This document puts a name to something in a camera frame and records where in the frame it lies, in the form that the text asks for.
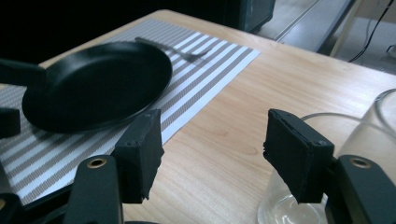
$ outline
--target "striped placemat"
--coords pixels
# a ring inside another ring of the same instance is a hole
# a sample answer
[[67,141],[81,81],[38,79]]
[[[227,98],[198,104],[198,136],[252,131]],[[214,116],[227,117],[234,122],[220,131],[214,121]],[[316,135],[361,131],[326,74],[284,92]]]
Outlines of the striped placemat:
[[[194,62],[164,49],[173,65],[173,77],[152,107],[162,111],[163,143],[260,54],[255,49],[153,19],[104,43],[133,41],[137,36],[186,52],[211,49]],[[24,91],[24,87],[17,86],[0,90],[0,106],[21,111]],[[126,125],[98,133],[47,133],[31,126],[21,112],[21,134],[0,140],[0,159],[14,192],[27,204],[72,183],[79,163],[90,156],[111,153],[125,129]]]

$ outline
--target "frying pan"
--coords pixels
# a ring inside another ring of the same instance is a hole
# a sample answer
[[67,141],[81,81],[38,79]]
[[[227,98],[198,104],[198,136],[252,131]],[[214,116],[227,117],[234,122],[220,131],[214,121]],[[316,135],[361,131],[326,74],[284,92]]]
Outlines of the frying pan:
[[0,59],[0,83],[27,86],[24,116],[53,133],[85,133],[122,124],[162,95],[172,64],[159,49],[113,42],[72,53],[44,69]]

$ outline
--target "floor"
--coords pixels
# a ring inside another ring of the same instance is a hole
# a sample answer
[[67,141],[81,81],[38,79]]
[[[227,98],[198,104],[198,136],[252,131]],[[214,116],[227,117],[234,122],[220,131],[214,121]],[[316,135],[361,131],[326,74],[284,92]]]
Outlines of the floor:
[[[257,35],[277,41],[318,1],[319,0],[276,0],[274,17],[264,24]],[[334,58],[349,61],[364,48],[366,41],[374,30],[375,24],[383,11],[381,7],[384,6],[380,6],[379,4],[384,5],[388,3],[388,1],[384,0],[376,1],[377,6],[373,9],[371,15],[366,17],[355,17],[345,40],[342,42],[343,44],[340,45],[337,53],[333,55]],[[391,7],[393,8],[388,11],[386,16],[390,16],[388,14],[394,14],[396,4],[393,4]],[[385,18],[386,17],[384,17],[384,20],[382,20],[375,29],[375,33],[373,34],[373,38],[367,50],[353,63],[396,75],[396,46],[387,52],[389,46],[396,45],[396,23],[388,22]],[[335,33],[335,37],[338,37],[340,33],[341,29]]]

